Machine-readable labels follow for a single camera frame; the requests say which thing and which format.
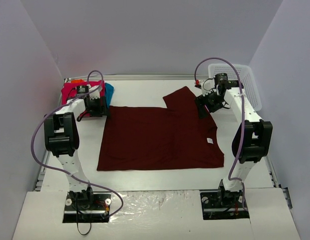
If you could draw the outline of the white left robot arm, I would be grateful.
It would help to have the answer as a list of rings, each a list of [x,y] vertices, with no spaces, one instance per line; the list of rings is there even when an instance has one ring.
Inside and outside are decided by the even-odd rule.
[[[82,169],[78,148],[80,145],[76,120],[81,115],[106,115],[106,100],[100,96],[102,86],[79,85],[77,94],[44,121],[45,146],[62,165],[69,183],[69,198],[82,208],[94,206],[95,196]]]

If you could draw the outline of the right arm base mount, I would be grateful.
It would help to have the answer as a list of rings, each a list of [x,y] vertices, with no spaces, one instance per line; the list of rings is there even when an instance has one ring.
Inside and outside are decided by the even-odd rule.
[[[202,217],[205,221],[249,219],[249,212],[243,208],[242,192],[222,190],[201,190]]]

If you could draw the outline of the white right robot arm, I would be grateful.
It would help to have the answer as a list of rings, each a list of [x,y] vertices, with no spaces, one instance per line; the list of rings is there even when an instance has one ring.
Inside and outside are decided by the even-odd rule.
[[[216,195],[217,202],[227,207],[234,199],[244,197],[243,183],[251,169],[268,154],[273,126],[252,107],[241,81],[229,80],[226,73],[218,73],[212,81],[211,89],[205,88],[204,81],[195,81],[195,87],[202,91],[195,99],[200,118],[228,104],[239,124],[231,145],[235,159]]]

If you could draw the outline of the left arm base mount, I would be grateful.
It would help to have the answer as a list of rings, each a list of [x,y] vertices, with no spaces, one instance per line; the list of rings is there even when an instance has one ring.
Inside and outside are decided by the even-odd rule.
[[[67,194],[64,207],[63,223],[108,223],[111,194],[95,192],[91,202],[78,201]]]

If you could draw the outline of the dark red t shirt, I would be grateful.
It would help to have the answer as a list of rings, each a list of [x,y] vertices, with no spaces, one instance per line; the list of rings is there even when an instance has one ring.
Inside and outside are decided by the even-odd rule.
[[[213,169],[224,166],[212,116],[200,119],[186,86],[162,107],[111,106],[98,171]]]

